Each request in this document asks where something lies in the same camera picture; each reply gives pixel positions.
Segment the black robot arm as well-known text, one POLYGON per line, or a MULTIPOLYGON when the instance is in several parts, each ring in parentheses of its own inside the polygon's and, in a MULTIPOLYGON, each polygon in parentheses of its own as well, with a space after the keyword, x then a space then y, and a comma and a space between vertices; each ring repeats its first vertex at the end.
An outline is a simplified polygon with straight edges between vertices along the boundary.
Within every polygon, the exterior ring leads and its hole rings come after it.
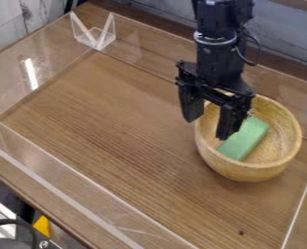
POLYGON ((256 96, 241 78, 244 66, 256 64, 245 58, 252 37, 245 23, 253 18, 253 6, 253 0, 192 0, 196 60, 176 63, 182 117, 196 121, 204 114, 204 103, 216 104, 216 137, 221 140, 238 132, 256 96))

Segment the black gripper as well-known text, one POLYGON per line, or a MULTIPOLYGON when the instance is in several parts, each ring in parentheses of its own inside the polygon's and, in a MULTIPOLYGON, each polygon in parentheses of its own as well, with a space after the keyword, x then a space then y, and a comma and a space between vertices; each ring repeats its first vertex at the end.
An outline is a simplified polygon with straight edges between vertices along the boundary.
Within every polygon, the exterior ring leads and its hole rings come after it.
POLYGON ((242 57, 245 42, 234 32, 229 38, 194 32, 193 40, 196 61, 176 64, 181 114, 192 123, 204 113, 204 101, 212 101, 221 108, 216 137, 226 140, 240 130, 256 95, 241 78, 248 63, 242 57))

